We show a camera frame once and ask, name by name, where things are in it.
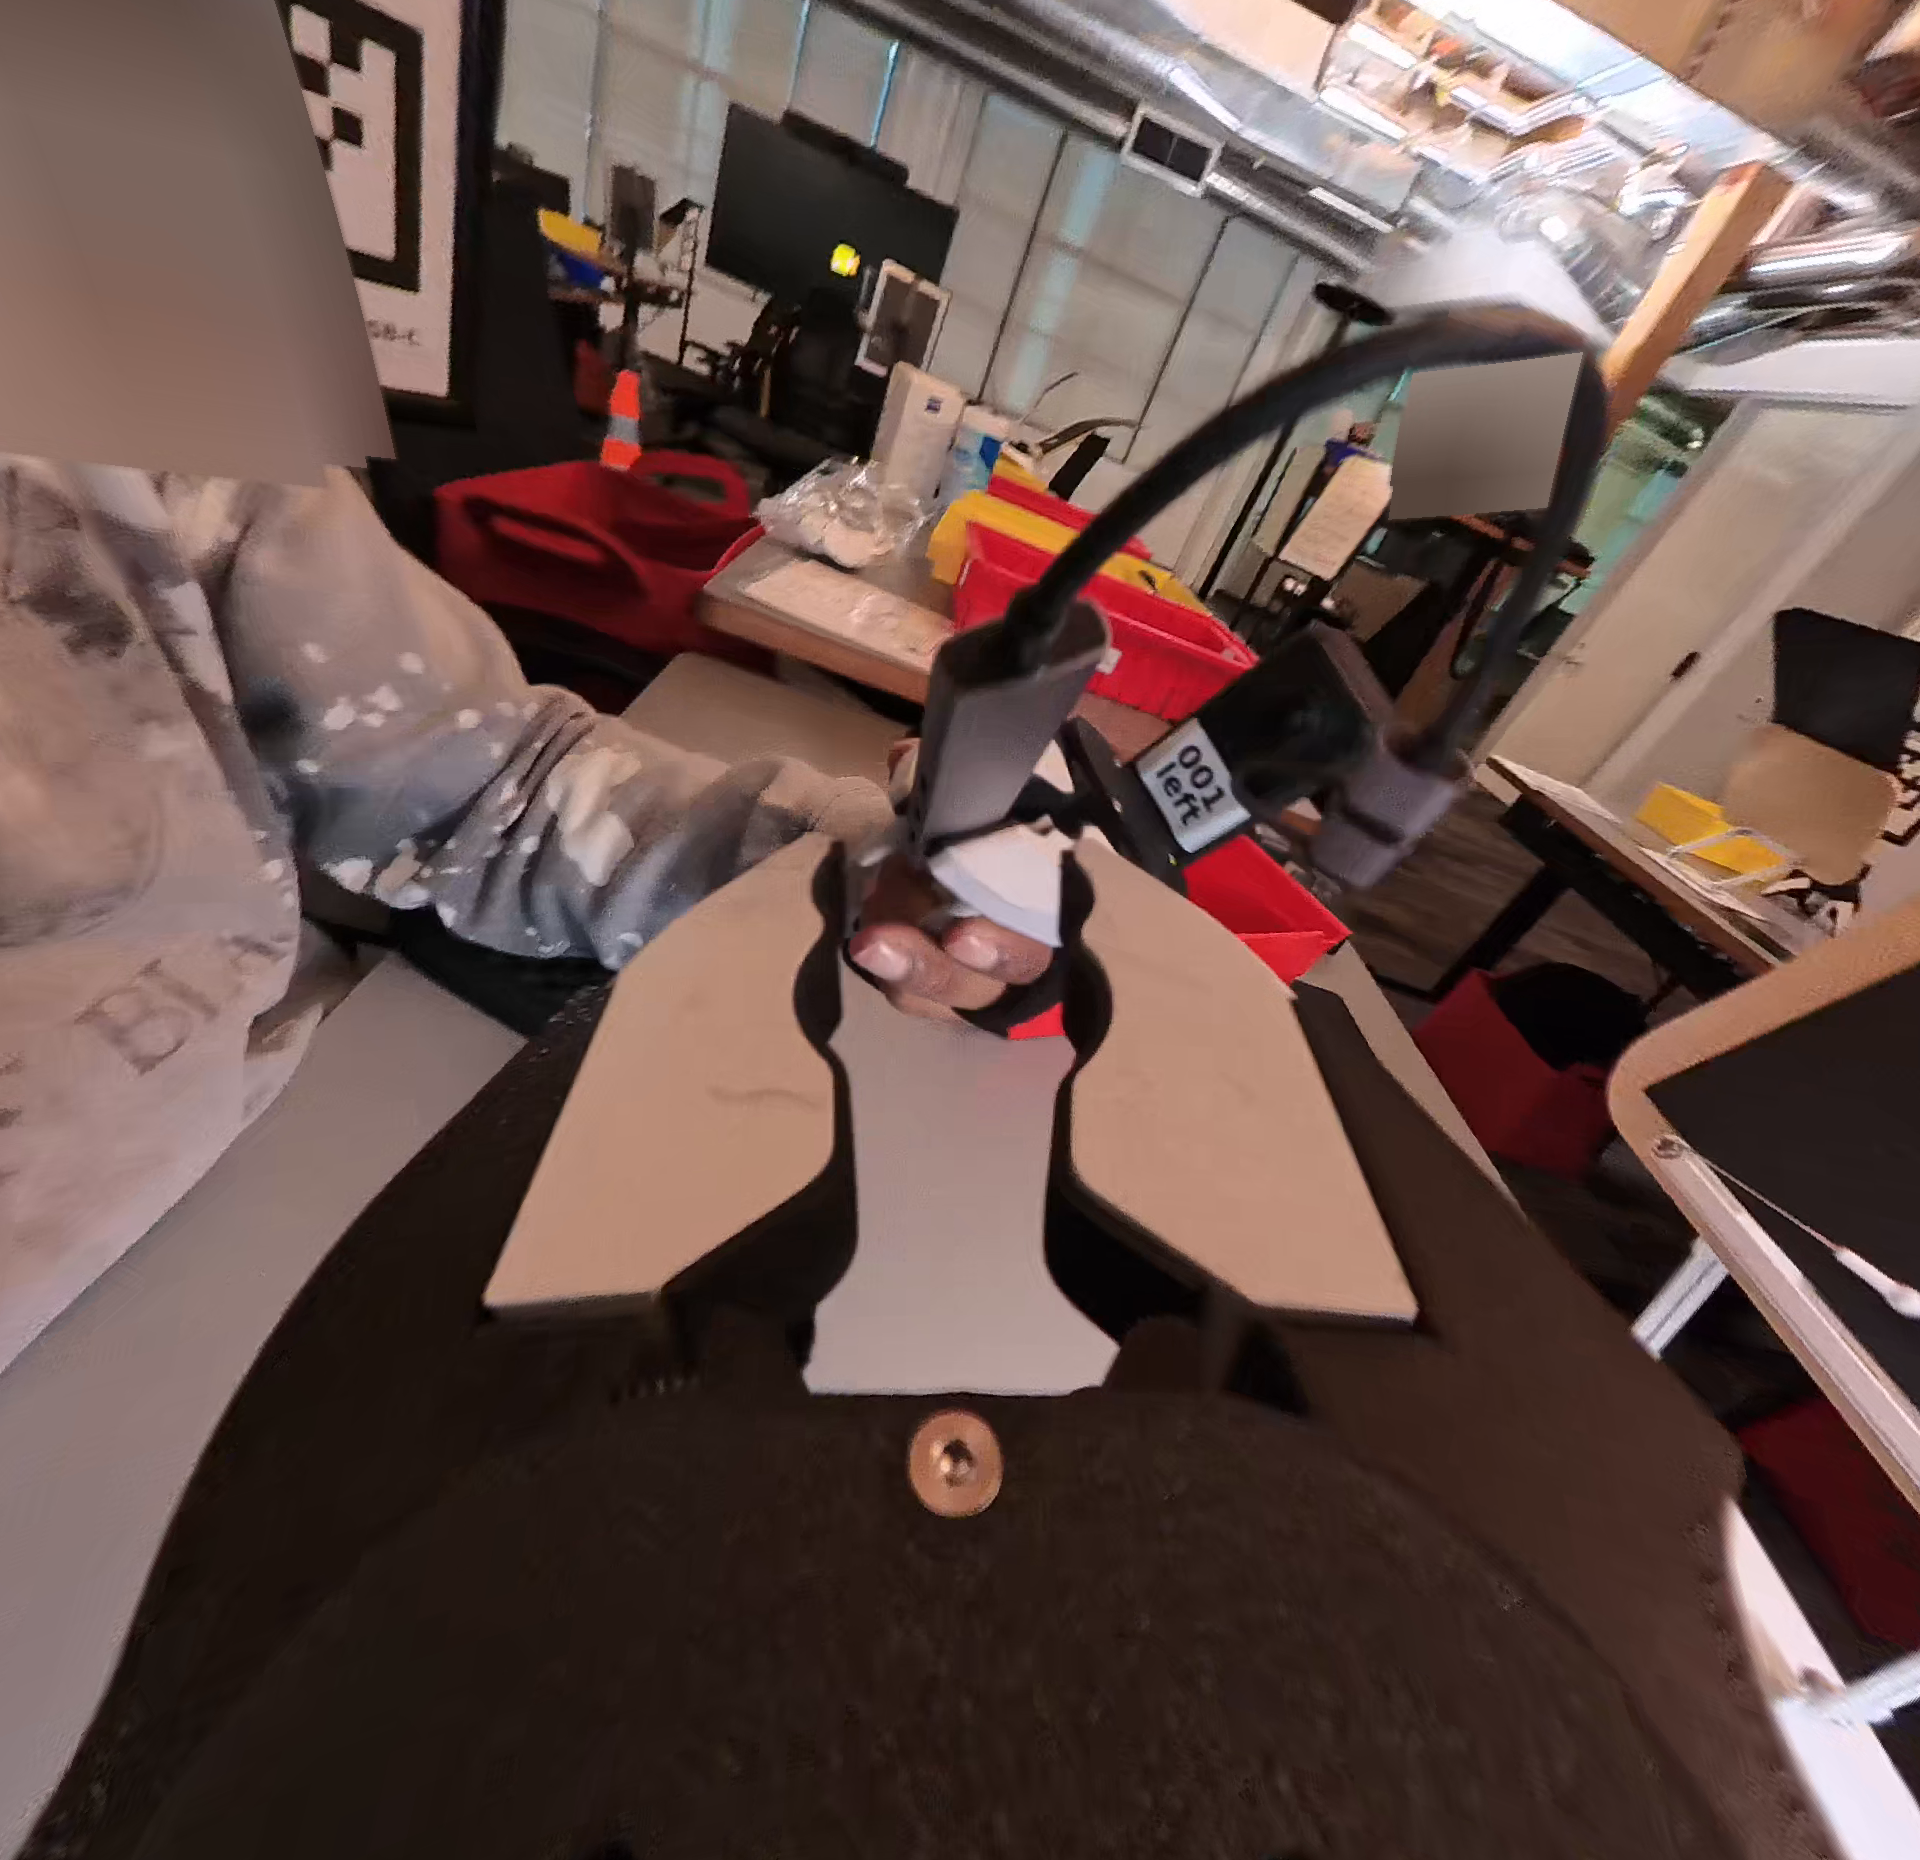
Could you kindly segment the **black wall monitor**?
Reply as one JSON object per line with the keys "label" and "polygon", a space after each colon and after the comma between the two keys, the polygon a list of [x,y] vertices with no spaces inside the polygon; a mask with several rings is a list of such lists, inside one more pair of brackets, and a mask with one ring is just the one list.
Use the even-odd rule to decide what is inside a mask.
{"label": "black wall monitor", "polygon": [[871,149],[732,104],[709,206],[712,271],[787,304],[851,304],[884,262],[945,284],[954,206]]}

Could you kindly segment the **wooden edged work table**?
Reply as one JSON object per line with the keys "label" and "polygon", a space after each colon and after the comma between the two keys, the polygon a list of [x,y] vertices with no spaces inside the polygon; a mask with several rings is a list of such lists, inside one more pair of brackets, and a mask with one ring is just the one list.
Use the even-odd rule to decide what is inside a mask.
{"label": "wooden edged work table", "polygon": [[[954,637],[952,596],[954,585],[935,581],[915,547],[863,573],[842,573],[758,535],[714,573],[697,611],[706,627],[737,642],[924,705],[936,650]],[[1116,759],[1149,750],[1182,723],[1094,696],[1091,685],[1068,714],[1091,722]]]}

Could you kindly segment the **red floor bag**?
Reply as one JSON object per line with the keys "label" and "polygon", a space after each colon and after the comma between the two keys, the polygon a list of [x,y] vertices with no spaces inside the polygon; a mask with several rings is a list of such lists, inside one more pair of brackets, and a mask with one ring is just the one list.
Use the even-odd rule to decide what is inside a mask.
{"label": "red floor bag", "polygon": [[1481,1147],[1582,1181],[1616,1137],[1605,1086],[1647,1026],[1627,987],[1574,964],[1464,973],[1413,1042]]}

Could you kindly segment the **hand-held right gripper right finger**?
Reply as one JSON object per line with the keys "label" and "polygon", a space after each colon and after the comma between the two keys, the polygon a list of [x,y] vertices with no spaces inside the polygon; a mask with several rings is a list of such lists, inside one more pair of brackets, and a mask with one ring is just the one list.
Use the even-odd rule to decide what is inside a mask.
{"label": "hand-held right gripper right finger", "polygon": [[1267,1315],[1416,1322],[1289,983],[1115,849],[1075,873],[1107,1026],[1075,1050],[1068,1186]]}

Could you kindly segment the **person's grey printed sweatshirt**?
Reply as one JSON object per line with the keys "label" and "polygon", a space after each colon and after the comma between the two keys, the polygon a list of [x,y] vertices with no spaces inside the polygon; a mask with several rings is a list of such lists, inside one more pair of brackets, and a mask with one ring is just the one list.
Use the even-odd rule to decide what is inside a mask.
{"label": "person's grey printed sweatshirt", "polygon": [[302,877],[461,918],[533,699],[363,483],[6,457],[4,1336],[230,1147],[326,1013]]}

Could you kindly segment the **dark-legged side table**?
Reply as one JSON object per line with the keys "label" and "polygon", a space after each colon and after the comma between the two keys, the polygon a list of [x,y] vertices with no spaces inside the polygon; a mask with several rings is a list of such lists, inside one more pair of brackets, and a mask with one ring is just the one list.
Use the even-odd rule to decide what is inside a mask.
{"label": "dark-legged side table", "polygon": [[1701,1003],[1823,942],[1818,924],[1743,885],[1714,885],[1697,857],[1660,852],[1645,828],[1582,787],[1502,757],[1481,778],[1506,795],[1502,831],[1531,857],[1534,876],[1446,967],[1436,994],[1474,971],[1493,973],[1567,896],[1645,954],[1664,994],[1680,989]]}

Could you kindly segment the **whiteboard with writing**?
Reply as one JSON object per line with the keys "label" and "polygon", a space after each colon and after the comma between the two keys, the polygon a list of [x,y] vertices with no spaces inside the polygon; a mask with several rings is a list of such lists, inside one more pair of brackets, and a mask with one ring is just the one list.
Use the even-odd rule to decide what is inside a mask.
{"label": "whiteboard with writing", "polygon": [[1336,581],[1377,531],[1393,498],[1393,466],[1369,453],[1344,457],[1279,548],[1279,562],[1315,581]]}

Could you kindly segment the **white marker poster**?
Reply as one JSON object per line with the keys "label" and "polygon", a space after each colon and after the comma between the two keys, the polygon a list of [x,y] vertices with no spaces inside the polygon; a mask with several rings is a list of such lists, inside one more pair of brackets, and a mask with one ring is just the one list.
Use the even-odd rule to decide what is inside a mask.
{"label": "white marker poster", "polygon": [[394,420],[466,425],[505,0],[277,0]]}

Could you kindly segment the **thick black cable with plugs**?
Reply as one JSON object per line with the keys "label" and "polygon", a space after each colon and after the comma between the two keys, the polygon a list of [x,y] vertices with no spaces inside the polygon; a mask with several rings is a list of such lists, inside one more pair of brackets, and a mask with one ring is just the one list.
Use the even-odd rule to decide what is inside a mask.
{"label": "thick black cable with plugs", "polygon": [[1609,389],[1598,352],[1546,313],[1425,313],[1287,369],[1192,429],[1104,506],[1014,596],[1001,621],[958,634],[939,650],[915,791],[900,822],[908,857],[935,869],[942,852],[1015,822],[1055,818],[1067,828],[1091,819],[1088,792],[1042,792],[1035,778],[1046,745],[1067,729],[1110,644],[1110,628],[1086,591],[1128,538],[1204,474],[1289,432],[1326,401],[1380,380],[1454,369],[1511,377],[1531,360],[1567,366],[1567,397],[1550,401],[1550,410],[1563,416],[1544,429],[1554,445],[1554,483],[1534,516],[1531,548],[1486,631],[1478,666],[1456,680],[1440,714],[1422,729],[1389,729],[1381,714],[1364,709],[1365,693],[1348,680],[1340,644],[1320,642],[1320,660],[1311,660],[1308,634],[1275,646],[1206,703],[1209,714],[1229,719],[1229,738],[1241,745],[1222,754],[1209,792],[1234,795],[1267,822],[1279,822],[1281,807],[1297,795],[1323,800],[1315,865],[1344,885],[1380,883],[1438,824],[1470,774],[1464,749],[1482,729],[1493,686],[1538,616],[1550,577],[1563,568],[1609,441]]}

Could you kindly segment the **white carton box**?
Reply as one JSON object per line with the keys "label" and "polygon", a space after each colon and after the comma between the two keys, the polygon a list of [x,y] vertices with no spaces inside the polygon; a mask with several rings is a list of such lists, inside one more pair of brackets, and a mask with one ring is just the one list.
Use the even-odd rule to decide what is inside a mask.
{"label": "white carton box", "polygon": [[874,466],[896,486],[936,481],[965,410],[965,394],[928,373],[896,360],[881,401]]}

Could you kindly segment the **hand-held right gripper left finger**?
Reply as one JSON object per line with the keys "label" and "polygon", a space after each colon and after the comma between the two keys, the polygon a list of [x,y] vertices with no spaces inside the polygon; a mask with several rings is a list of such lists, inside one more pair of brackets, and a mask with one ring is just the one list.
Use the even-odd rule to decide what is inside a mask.
{"label": "hand-held right gripper left finger", "polygon": [[486,1287],[497,1319],[805,1319],[858,1241],[847,852],[806,835],[634,954]]}

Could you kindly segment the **black and tan chair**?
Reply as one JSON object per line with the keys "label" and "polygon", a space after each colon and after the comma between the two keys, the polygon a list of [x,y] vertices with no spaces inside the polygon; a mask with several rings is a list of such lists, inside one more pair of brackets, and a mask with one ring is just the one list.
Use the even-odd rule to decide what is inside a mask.
{"label": "black and tan chair", "polygon": [[1905,634],[1787,607],[1773,619],[1773,763],[1799,883],[1834,910],[1914,839],[1917,644]]}

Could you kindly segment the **wooden-rimmed black board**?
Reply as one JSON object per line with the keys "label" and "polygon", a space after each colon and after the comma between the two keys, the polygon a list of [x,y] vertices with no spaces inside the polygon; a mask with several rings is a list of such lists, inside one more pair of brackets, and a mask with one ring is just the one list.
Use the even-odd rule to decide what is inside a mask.
{"label": "wooden-rimmed black board", "polygon": [[1607,1086],[1635,1153],[1673,1133],[1739,1182],[1917,1415],[1917,902],[1659,1026]]}

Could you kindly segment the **red storage bin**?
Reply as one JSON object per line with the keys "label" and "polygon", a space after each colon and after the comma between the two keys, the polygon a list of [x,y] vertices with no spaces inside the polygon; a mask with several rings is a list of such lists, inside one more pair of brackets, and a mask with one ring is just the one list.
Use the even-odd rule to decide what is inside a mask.
{"label": "red storage bin", "polygon": [[[1172,888],[1206,912],[1281,981],[1308,971],[1351,940],[1351,929],[1251,839],[1234,839],[1196,865],[1176,869]],[[1068,952],[1053,950],[1038,981],[1005,989],[968,1025],[978,1032],[1027,1040],[1064,1035]]]}
{"label": "red storage bin", "polygon": [[[1018,575],[1014,555],[1015,548],[1005,538],[978,528],[970,534],[952,596],[958,631],[997,621],[1014,596],[1046,573]],[[1112,654],[1095,672],[1091,693],[1141,714],[1164,722],[1188,719],[1204,699],[1258,666],[1254,650],[1201,607],[1159,600],[1102,573],[1088,581],[1086,600],[1104,613],[1112,628]]]}

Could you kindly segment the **yellow storage bin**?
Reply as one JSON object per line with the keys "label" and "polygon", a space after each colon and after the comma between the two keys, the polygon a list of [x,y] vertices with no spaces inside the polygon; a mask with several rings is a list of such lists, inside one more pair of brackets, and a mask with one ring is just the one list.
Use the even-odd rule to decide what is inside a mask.
{"label": "yellow storage bin", "polygon": [[1647,791],[1635,819],[1677,857],[1712,865],[1726,877],[1777,877],[1791,867],[1773,840],[1735,828],[1716,800],[1670,782]]}
{"label": "yellow storage bin", "polygon": [[[942,511],[928,535],[928,569],[935,581],[958,585],[970,534],[978,528],[1014,543],[1018,575],[1041,575],[1046,562],[1064,552],[1091,522],[1091,508],[1059,498],[1047,487],[993,481],[989,487],[964,494]],[[1182,577],[1149,558],[1139,538],[1131,538],[1110,558],[1102,575],[1182,607],[1201,605]]]}

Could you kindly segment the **person's left hand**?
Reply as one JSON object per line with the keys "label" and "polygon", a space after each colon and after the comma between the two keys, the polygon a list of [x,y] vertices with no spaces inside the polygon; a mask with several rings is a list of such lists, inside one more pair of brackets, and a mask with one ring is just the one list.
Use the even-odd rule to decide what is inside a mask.
{"label": "person's left hand", "polygon": [[1047,944],[989,918],[952,918],[935,934],[936,898],[932,877],[905,857],[879,865],[868,888],[847,952],[895,1009],[954,1022],[994,1009],[1050,967]]}

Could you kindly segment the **red tote bag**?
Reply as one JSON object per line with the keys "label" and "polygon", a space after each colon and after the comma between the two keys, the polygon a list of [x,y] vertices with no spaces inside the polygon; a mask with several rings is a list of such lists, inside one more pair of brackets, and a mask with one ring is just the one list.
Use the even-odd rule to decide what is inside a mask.
{"label": "red tote bag", "polygon": [[436,491],[439,569],[466,600],[659,657],[749,664],[749,644],[706,627],[697,603],[758,535],[746,478],[706,453],[643,453],[630,469],[555,461]]}

